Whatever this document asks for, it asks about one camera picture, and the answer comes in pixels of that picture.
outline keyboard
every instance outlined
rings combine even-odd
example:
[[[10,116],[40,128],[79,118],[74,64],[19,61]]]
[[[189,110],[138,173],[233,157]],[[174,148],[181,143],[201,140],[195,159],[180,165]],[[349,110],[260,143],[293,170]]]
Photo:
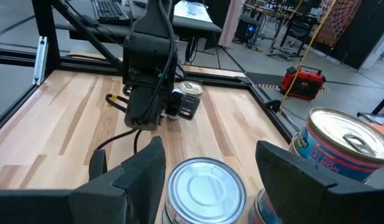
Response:
[[[129,17],[118,2],[95,0],[92,4],[99,23],[129,25]]]

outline white paper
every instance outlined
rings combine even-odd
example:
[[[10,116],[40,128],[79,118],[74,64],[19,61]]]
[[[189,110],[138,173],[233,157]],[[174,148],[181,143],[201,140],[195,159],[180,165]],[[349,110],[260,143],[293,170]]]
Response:
[[[212,22],[207,11],[204,9],[204,5],[198,2],[178,2],[175,5],[174,15],[205,22]]]

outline concrete floor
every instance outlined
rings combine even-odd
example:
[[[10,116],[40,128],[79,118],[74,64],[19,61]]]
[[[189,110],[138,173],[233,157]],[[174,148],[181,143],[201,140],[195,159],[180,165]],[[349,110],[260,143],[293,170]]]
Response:
[[[55,19],[64,19],[54,12]],[[35,52],[38,40],[38,31],[33,18],[31,1],[0,0],[0,48]],[[265,28],[271,34],[274,23],[268,23]],[[91,44],[81,40],[70,40],[68,32],[57,30],[61,54],[73,52],[97,53]],[[259,40],[259,46],[267,49],[270,40]],[[122,49],[115,44],[105,44],[116,56],[122,56]],[[185,44],[179,43],[179,58],[184,61]],[[218,68],[216,51],[198,53],[193,65]],[[222,69],[244,70],[255,73],[268,73],[283,76],[290,66],[298,66],[299,60],[285,61],[280,57],[267,57],[260,52],[247,49],[243,45],[232,44],[227,49],[231,57],[236,60],[241,68],[222,49],[218,50]],[[384,97],[384,59],[379,61],[371,70],[354,72],[351,69],[331,62],[324,57],[310,52],[305,65],[323,70],[327,78],[324,87],[328,93],[320,93],[312,101],[288,98],[285,101],[285,113],[292,119],[297,127],[301,127],[311,108],[327,106],[345,111],[349,114],[357,112],[371,112]],[[13,103],[28,88],[32,80],[32,69],[0,65],[0,114]],[[272,99],[281,99],[283,96],[274,89],[264,88],[265,93]]]

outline can lid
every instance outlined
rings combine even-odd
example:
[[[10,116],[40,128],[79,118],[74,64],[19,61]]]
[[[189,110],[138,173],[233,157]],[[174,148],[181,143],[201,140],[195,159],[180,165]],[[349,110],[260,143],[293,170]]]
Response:
[[[167,193],[175,212],[188,223],[233,223],[246,207],[246,190],[237,173],[206,157],[175,167]]]
[[[179,84],[178,88],[190,95],[200,96],[203,93],[203,87],[196,82],[183,81]]]
[[[314,108],[310,117],[316,128],[337,144],[365,157],[384,160],[384,134],[368,123],[330,108]]]

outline curtain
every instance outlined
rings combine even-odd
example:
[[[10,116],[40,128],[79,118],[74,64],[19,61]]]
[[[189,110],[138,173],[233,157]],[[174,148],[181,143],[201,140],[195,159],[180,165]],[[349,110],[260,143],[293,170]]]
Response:
[[[322,0],[321,15],[323,18],[330,9],[332,1],[337,1],[332,12],[324,22],[321,31],[317,35],[316,41],[334,47],[342,33],[351,23],[354,15],[358,11],[362,0]]]
[[[232,44],[237,25],[239,23],[242,5],[243,0],[230,1],[227,18],[225,19],[225,23],[222,28],[222,33],[218,42],[219,45],[223,47],[229,47]]]

